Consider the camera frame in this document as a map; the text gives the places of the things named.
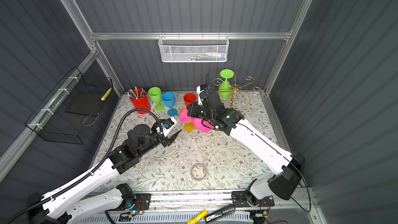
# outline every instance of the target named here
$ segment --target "blue goblet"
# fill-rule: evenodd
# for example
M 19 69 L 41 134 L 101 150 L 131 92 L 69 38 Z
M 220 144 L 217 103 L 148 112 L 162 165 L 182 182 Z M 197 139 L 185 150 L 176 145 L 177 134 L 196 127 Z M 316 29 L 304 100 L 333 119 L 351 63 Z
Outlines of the blue goblet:
M 174 93 L 172 93 L 172 92 L 164 93 L 162 95 L 162 100 L 163 100 L 164 105 L 167 106 L 168 108 L 170 108 L 167 111 L 167 114 L 170 117 L 176 116 L 177 115 L 177 109 L 173 108 L 174 105 L 176 104 L 176 96 L 174 95 Z

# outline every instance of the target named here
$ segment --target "gray wall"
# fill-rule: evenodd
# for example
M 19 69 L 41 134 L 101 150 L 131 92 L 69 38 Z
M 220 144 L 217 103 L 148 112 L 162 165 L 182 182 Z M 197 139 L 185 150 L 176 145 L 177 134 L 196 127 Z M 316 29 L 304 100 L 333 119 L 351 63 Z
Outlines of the gray wall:
M 283 42 L 231 40 L 228 61 L 211 63 L 162 62 L 155 40 L 101 40 L 99 43 L 107 57 L 111 57 L 112 68 L 125 89 L 158 86 L 165 91 L 174 91 L 196 89 L 205 83 L 207 72 L 212 85 L 212 80 L 219 78 L 220 71 L 225 68 L 236 73 L 239 85 L 247 84 L 245 76 L 252 76 L 256 79 L 253 86 L 264 88 Z
M 59 0 L 0 0 L 0 155 L 53 87 L 89 49 Z M 88 73 L 104 76 L 94 62 Z M 52 190 L 87 170 L 117 104 L 115 92 L 84 145 L 39 137 L 0 183 L 0 222 L 26 207 L 27 196 Z M 26 216 L 16 223 L 26 223 Z
M 0 0 L 0 154 L 89 52 L 59 0 Z
M 301 0 L 76 0 L 93 32 L 285 32 Z M 157 41 L 99 42 L 125 89 L 194 90 L 232 69 L 264 88 L 282 40 L 232 40 L 226 63 L 163 63 Z
M 314 0 L 271 100 L 329 223 L 396 223 L 398 0 Z

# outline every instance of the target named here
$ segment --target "metal beam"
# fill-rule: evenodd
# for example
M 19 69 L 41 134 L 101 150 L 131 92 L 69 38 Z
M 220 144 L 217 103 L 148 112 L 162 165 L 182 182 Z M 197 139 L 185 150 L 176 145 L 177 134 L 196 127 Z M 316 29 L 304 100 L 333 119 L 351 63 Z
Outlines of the metal beam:
M 167 38 L 176 39 L 202 39 L 202 38 L 228 38 L 230 40 L 248 40 L 248 39 L 282 39 L 287 40 L 290 38 L 288 32 L 264 32 L 264 33 L 123 33 L 123 32 L 94 32 L 89 36 L 93 40 L 157 40 L 160 36 L 167 36 Z
M 97 50 L 91 51 L 86 58 L 80 63 L 80 65 L 72 72 L 69 77 L 76 77 L 80 72 L 84 73 L 91 66 L 91 64 L 96 60 L 99 56 Z M 66 88 L 71 82 L 74 80 L 73 78 L 67 78 L 66 81 L 59 87 L 60 89 Z M 57 90 L 57 92 L 49 99 L 46 105 L 43 108 L 48 108 L 55 99 L 61 94 L 61 90 Z M 43 111 L 40 111 L 32 120 L 32 122 L 36 122 L 38 119 L 41 119 L 43 115 Z M 13 165 L 17 162 L 17 160 L 22 156 L 24 151 L 30 145 L 30 143 L 35 139 L 36 133 L 26 127 L 22 133 L 15 139 L 15 141 L 11 144 L 11 146 L 3 153 L 0 157 L 0 182 L 7 175 L 7 173 L 11 170 Z
M 311 5 L 311 2 L 312 0 L 303 0 L 301 2 L 300 9 L 298 10 L 298 13 L 292 25 L 290 38 L 287 40 L 286 45 L 281 50 L 281 53 L 279 54 L 279 57 L 277 58 L 275 65 L 272 69 L 266 87 L 264 88 L 264 91 L 266 92 L 267 95 L 269 95 L 269 93 L 271 92 L 271 89 L 276 81 L 276 78 L 278 77 L 278 74 L 281 71 L 282 65 L 285 62 L 286 57 L 289 54 L 290 48 L 292 47 L 292 44 L 296 39 L 297 33 L 300 30 L 301 24 L 304 21 L 304 18 Z
M 94 42 L 91 37 L 90 33 L 91 28 L 88 25 L 86 19 L 83 16 L 83 13 L 79 9 L 75 0 L 61 0 L 63 6 L 67 10 L 69 16 L 72 18 L 73 23 L 75 23 L 77 29 L 79 30 L 80 34 L 82 35 L 84 41 L 86 42 L 87 46 L 90 49 L 96 48 L 98 49 L 101 57 L 97 59 L 97 62 L 101 66 L 105 75 L 112 79 L 113 87 L 115 88 L 115 92 L 120 97 L 123 94 L 123 86 L 120 83 L 117 75 L 113 71 L 111 64 L 109 63 L 108 59 L 106 58 L 105 54 L 102 52 L 100 45 Z

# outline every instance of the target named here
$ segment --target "yellow marker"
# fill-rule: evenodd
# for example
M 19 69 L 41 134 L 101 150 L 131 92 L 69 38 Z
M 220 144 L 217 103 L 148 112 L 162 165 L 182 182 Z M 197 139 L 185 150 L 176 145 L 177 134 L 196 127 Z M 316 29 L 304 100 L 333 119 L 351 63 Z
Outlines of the yellow marker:
M 102 96 L 101 100 L 104 101 L 106 99 L 106 97 L 108 97 L 108 95 L 111 93 L 112 88 L 109 88 L 108 91 Z
M 198 214 L 197 216 L 193 217 L 190 221 L 188 221 L 187 224 L 195 224 L 198 221 L 200 221 L 200 219 L 203 219 L 206 215 L 207 211 L 203 210 L 202 212 L 200 212 L 200 214 Z

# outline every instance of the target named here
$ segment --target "floral tablecloth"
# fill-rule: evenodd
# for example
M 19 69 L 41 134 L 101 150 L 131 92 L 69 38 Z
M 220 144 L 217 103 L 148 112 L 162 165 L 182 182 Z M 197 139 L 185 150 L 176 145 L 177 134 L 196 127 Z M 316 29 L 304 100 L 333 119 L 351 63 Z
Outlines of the floral tablecloth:
M 174 108 L 178 112 L 185 107 L 184 95 L 185 93 L 176 93 Z M 236 101 L 234 107 L 240 110 L 245 118 L 264 136 L 277 144 L 261 97 L 253 95 L 250 98 L 250 104 L 242 105 Z M 150 99 L 149 102 L 152 111 L 159 119 L 169 117 L 167 107 L 161 112 L 156 112 L 154 110 L 155 103 Z M 229 107 L 229 101 L 225 101 L 224 104 Z M 133 105 L 128 96 L 123 95 L 101 143 L 95 163 L 104 156 L 121 117 L 130 109 L 133 109 Z M 211 130 L 208 133 L 203 133 L 197 129 L 186 132 L 183 129 L 184 123 L 180 122 L 179 114 L 175 118 L 178 123 L 169 135 L 179 129 L 182 129 L 182 132 L 172 145 L 166 148 L 158 145 L 146 153 L 136 166 L 104 183 L 93 192 L 105 192 L 121 183 L 128 183 L 133 191 L 243 189 L 256 177 L 271 173 L 259 157 L 224 132 Z M 152 127 L 154 122 L 155 120 L 149 114 L 132 113 L 124 121 L 115 147 L 127 138 L 127 132 L 134 126 L 147 124 Z M 191 168 L 196 163 L 206 166 L 207 177 L 202 181 L 195 181 L 191 177 Z

